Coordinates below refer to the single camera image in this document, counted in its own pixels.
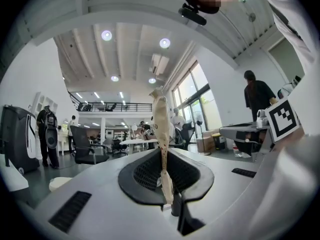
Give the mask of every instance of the long dark hair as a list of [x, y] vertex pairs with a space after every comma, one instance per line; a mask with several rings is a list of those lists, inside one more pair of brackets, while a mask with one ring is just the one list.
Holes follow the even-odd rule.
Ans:
[[244, 72], [244, 79], [246, 79], [248, 83], [248, 94], [251, 98], [256, 96], [256, 76], [251, 70], [247, 70]]

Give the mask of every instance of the black trousers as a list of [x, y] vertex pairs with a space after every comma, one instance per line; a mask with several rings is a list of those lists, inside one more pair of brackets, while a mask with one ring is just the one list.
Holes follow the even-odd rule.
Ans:
[[59, 160], [58, 160], [58, 157], [57, 157], [57, 151], [56, 151], [55, 148], [54, 149], [48, 148], [47, 141], [46, 141], [45, 137], [40, 139], [40, 148], [41, 148], [41, 155], [42, 155], [43, 163], [45, 165], [48, 164], [47, 159], [48, 159], [48, 155], [49, 155], [51, 164], [54, 167], [59, 167]]
[[70, 155], [72, 153], [72, 148], [71, 148], [71, 142], [74, 138], [72, 136], [68, 136], [68, 142], [69, 142], [69, 152], [70, 152]]

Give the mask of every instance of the white stool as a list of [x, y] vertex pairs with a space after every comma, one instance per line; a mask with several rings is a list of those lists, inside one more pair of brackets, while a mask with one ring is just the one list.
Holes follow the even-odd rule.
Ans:
[[69, 177], [56, 177], [53, 178], [49, 183], [49, 190], [51, 192], [55, 191], [57, 188], [61, 187], [63, 184], [70, 181], [72, 178]]

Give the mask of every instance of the wheel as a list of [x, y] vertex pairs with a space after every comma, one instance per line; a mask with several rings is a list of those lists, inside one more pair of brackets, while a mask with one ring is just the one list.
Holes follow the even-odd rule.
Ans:
[[24, 174], [25, 174], [25, 170], [24, 170], [22, 167], [20, 167], [20, 168], [18, 169], [18, 171], [19, 171], [19, 173], [20, 173], [21, 175], [24, 175]]

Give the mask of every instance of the air conditioner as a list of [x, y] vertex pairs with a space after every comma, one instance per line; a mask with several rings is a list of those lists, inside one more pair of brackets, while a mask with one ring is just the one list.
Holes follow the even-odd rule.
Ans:
[[163, 74], [168, 65], [169, 58], [160, 54], [153, 54], [149, 71], [156, 76]]

